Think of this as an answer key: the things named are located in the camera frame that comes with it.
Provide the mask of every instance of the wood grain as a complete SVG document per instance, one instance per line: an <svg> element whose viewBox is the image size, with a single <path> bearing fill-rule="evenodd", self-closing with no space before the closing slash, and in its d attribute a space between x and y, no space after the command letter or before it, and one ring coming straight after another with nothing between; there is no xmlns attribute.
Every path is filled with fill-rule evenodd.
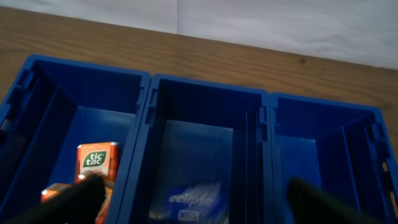
<svg viewBox="0 0 398 224"><path fill-rule="evenodd" d="M30 54L378 106L398 149L395 70L0 7L0 100Z"/></svg>

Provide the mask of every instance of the wood surface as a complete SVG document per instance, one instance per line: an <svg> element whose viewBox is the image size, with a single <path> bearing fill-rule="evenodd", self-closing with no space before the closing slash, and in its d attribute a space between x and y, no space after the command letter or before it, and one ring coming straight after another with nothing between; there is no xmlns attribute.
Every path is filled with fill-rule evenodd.
<svg viewBox="0 0 398 224"><path fill-rule="evenodd" d="M398 158L398 71L0 7L0 101L45 54L382 109Z"/></svg>

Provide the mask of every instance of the white sheet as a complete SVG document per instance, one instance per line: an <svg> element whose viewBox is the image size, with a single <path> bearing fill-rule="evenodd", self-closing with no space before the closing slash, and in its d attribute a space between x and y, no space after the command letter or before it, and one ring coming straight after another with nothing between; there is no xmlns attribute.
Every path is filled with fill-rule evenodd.
<svg viewBox="0 0 398 224"><path fill-rule="evenodd" d="M0 6L398 69L396 0L0 0Z"/></svg>

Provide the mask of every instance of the orange tic tac box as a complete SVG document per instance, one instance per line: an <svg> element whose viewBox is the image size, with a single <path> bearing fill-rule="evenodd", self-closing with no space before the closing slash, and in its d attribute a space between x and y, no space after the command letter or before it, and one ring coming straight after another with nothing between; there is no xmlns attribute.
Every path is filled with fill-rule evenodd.
<svg viewBox="0 0 398 224"><path fill-rule="evenodd" d="M48 199L57 196L61 191L69 188L70 186L70 184L52 184L50 187L42 190L42 198L40 199L40 201L44 203Z"/></svg>
<svg viewBox="0 0 398 224"><path fill-rule="evenodd" d="M104 175L114 182L118 170L118 159L119 146L116 142L79 145L77 147L75 182L79 182L79 174L86 171Z"/></svg>

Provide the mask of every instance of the blue plastic bin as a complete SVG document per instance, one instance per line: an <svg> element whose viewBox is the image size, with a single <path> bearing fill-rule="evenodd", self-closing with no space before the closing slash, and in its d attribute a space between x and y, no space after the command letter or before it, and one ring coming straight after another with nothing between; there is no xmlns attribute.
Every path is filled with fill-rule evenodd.
<svg viewBox="0 0 398 224"><path fill-rule="evenodd" d="M272 221L267 105L264 90L154 75L117 223L169 223L168 192L212 182L230 223Z"/></svg>
<svg viewBox="0 0 398 224"><path fill-rule="evenodd" d="M269 109L276 223L294 223L285 197L291 177L397 222L397 164L378 108L274 93Z"/></svg>
<svg viewBox="0 0 398 224"><path fill-rule="evenodd" d="M72 184L77 146L106 141L120 146L115 220L149 83L147 72L29 57L0 107L0 220L40 203L50 184Z"/></svg>

